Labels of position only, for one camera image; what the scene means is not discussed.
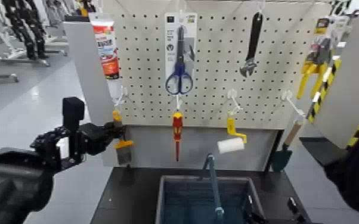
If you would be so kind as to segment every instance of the pegboard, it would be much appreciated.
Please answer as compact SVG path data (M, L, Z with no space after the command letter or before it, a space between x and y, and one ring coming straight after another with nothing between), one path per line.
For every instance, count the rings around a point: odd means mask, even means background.
M120 74L128 97L122 106L128 125L172 125L175 97L165 89L164 14L175 12L176 1L109 1L103 10L113 14ZM325 2L267 2L256 51L258 64L251 77L239 73L245 60L255 1L187 1L198 13L194 88L182 96L184 126L226 127L234 108L227 92L235 89L244 108L236 126L284 129L293 108L280 99L296 92L300 70L317 19L327 15Z

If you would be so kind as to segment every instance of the floor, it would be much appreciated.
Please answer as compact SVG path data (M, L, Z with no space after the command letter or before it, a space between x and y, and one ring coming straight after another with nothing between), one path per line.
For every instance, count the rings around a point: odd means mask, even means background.
M63 97L83 99L73 61L62 55L49 60L51 67L0 65L0 73L17 73L21 80L0 80L0 148L28 148L37 134L61 124ZM294 153L286 173L310 218L328 224L359 223L359 213L345 204L303 145L296 140L291 149ZM51 201L32 213L26 224L89 224L111 170L103 166L99 155L56 175Z

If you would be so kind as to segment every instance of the plastic bin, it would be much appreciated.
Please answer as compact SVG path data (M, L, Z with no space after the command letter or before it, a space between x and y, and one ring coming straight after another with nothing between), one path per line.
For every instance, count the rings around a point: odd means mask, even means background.
M224 223L247 224L245 210L265 218L251 178L217 178ZM162 176L155 224L213 224L215 201L210 178Z

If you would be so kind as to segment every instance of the blue handle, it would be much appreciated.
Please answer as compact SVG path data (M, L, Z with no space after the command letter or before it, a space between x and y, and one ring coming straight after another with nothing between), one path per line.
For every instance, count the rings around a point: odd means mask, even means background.
M175 83L175 79L178 79L177 89L176 89L176 91L170 90L169 82L174 80L174 83ZM183 91L183 89L182 89L182 85L183 85L182 80L183 79L188 79L190 81L190 86L188 86L188 88L185 91ZM173 94L173 95L187 94L189 91L191 91L191 89L193 87L193 80L192 80L192 77L185 70L185 63L179 63L179 62L175 63L174 72L168 77L165 86L166 86L167 92L169 92L170 94Z

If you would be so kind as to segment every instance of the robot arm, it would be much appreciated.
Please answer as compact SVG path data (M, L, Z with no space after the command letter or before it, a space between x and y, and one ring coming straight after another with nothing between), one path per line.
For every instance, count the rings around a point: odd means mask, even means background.
M49 202L53 176L83 162L85 154L97 155L125 127L109 122L104 126L83 120L84 103L78 98L63 99L63 125L39 135L31 150L0 149L0 224L23 223L31 211L42 210ZM60 157L56 146L62 138L69 139L69 156Z

